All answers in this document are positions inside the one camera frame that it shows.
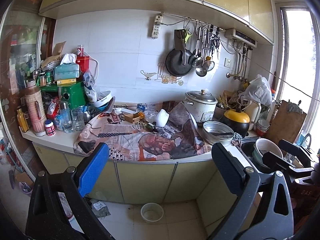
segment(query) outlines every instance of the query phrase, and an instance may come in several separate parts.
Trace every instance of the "sink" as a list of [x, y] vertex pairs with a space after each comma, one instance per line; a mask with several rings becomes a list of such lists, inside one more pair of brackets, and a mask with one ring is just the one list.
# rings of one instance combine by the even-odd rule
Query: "sink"
[[271, 169], [257, 163], [252, 157], [252, 153], [254, 151], [253, 145], [255, 144], [256, 140], [258, 140], [259, 138], [260, 137], [258, 136], [244, 138], [241, 140], [242, 142], [241, 147], [237, 146], [237, 148], [259, 173], [271, 174], [272, 173]]

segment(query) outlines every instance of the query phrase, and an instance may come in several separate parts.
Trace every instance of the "wooden board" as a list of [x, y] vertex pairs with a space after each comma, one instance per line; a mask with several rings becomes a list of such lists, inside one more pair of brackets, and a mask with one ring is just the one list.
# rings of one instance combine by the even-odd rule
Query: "wooden board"
[[287, 106], [288, 102], [282, 100], [278, 113], [265, 136], [265, 138], [273, 141], [276, 145], [278, 145], [281, 139], [293, 143], [307, 116], [305, 112], [302, 114], [287, 113]]

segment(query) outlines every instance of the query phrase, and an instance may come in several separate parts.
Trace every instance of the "window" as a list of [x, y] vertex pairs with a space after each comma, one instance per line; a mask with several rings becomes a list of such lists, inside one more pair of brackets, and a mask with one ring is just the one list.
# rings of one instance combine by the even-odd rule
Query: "window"
[[[282, 59], [280, 77], [305, 94], [319, 99], [319, 30], [312, 13], [305, 7], [280, 8], [282, 19]], [[280, 81], [277, 86], [277, 99], [298, 103], [307, 113], [303, 126], [313, 140], [311, 149], [320, 148], [319, 102], [288, 84]]]

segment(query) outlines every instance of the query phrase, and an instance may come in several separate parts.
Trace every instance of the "white kettle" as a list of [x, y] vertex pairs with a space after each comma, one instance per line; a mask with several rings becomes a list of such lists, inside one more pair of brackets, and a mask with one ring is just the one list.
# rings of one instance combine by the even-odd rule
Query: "white kettle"
[[258, 121], [259, 114], [261, 112], [261, 104], [252, 101], [252, 103], [244, 110], [244, 112], [250, 117], [249, 131], [251, 131], [254, 124]]

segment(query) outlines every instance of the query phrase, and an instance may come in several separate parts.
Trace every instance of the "wall socket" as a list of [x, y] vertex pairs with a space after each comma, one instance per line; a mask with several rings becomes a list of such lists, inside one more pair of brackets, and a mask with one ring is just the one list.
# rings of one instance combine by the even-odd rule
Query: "wall socket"
[[224, 60], [224, 66], [228, 67], [228, 68], [231, 68], [231, 59], [226, 58]]
[[163, 20], [163, 16], [161, 16], [161, 15], [156, 16], [155, 23], [154, 23], [153, 29], [152, 29], [151, 38], [153, 38], [153, 39], [159, 38], [160, 25], [162, 23], [162, 20]]

